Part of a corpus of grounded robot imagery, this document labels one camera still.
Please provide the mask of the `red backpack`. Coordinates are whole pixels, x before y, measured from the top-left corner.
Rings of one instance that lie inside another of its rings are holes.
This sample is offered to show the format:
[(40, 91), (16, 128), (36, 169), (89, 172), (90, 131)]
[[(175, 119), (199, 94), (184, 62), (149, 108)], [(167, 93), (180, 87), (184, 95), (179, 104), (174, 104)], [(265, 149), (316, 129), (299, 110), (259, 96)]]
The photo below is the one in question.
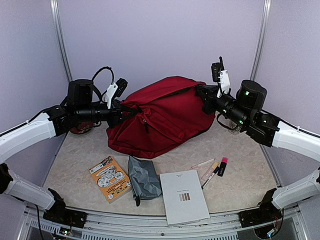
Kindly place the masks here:
[(210, 129), (215, 114), (203, 112), (196, 94), (206, 83), (170, 76), (130, 94), (121, 101), (124, 121), (108, 127), (112, 150), (138, 158), (153, 159)]

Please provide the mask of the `white notebook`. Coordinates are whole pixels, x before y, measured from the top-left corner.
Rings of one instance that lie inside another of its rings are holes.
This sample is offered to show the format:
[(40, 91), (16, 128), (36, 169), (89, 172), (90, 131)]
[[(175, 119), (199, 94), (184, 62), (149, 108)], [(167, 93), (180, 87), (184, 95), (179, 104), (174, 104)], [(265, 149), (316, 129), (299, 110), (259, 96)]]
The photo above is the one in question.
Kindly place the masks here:
[(162, 173), (159, 177), (169, 226), (194, 223), (210, 217), (196, 170)]

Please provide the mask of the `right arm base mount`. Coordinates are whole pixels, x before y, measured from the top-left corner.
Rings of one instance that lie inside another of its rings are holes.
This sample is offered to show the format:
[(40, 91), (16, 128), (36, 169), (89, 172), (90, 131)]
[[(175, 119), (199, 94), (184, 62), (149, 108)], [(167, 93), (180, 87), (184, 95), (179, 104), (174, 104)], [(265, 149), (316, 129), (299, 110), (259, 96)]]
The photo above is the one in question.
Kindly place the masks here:
[(251, 227), (281, 219), (282, 210), (268, 210), (255, 208), (251, 210), (244, 210), (238, 213), (239, 221), (242, 228)]

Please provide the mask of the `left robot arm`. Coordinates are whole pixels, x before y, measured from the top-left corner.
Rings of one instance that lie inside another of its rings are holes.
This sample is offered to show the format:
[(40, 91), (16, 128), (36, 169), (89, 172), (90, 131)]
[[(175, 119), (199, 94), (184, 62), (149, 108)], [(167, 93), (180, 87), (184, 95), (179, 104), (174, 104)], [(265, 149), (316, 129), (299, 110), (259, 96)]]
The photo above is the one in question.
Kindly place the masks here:
[(5, 162), (24, 149), (63, 135), (84, 122), (95, 125), (107, 122), (113, 127), (123, 114), (115, 98), (122, 95), (127, 85), (128, 82), (120, 78), (100, 93), (93, 80), (71, 81), (61, 104), (41, 110), (32, 119), (1, 133), (0, 192), (44, 209), (46, 220), (70, 226), (83, 225), (86, 219), (84, 212), (66, 208), (64, 200), (55, 190), (44, 189), (21, 178), (9, 170)]

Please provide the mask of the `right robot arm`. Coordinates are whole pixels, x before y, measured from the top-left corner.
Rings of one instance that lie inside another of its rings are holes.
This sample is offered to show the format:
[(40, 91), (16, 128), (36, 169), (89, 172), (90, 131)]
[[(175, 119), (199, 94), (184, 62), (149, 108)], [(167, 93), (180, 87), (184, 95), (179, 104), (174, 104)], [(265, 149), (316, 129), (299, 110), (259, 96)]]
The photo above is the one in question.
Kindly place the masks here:
[[(229, 93), (218, 94), (217, 85), (199, 85), (195, 91), (204, 106), (203, 112), (218, 112), (220, 116), (233, 121), (241, 132), (255, 142), (267, 146), (291, 150), (316, 161), (320, 159), (319, 135), (294, 126), (272, 113), (264, 111), (263, 104), (267, 90), (252, 80), (243, 80), (235, 97)], [(266, 222), (271, 217), (281, 218), (282, 210), (293, 203), (308, 199), (320, 193), (320, 171), (285, 187), (266, 192), (259, 207), (243, 211), (244, 220)]]

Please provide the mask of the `grey pencil pouch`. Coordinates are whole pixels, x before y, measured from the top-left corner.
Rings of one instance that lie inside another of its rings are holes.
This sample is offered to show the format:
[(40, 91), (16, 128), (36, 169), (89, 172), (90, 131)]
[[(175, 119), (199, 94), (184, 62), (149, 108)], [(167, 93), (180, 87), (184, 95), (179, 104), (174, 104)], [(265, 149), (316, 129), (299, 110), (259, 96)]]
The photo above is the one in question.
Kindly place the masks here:
[(161, 182), (153, 161), (140, 160), (130, 155), (127, 168), (137, 207), (140, 206), (141, 200), (152, 200), (162, 194)]

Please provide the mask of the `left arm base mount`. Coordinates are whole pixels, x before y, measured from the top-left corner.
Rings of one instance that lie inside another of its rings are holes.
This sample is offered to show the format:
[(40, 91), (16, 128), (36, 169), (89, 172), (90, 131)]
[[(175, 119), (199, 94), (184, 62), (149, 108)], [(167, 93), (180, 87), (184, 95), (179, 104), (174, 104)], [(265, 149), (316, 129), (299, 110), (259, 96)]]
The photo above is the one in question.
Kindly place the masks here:
[(69, 208), (55, 208), (46, 210), (43, 218), (61, 225), (83, 229), (87, 220), (87, 213)]

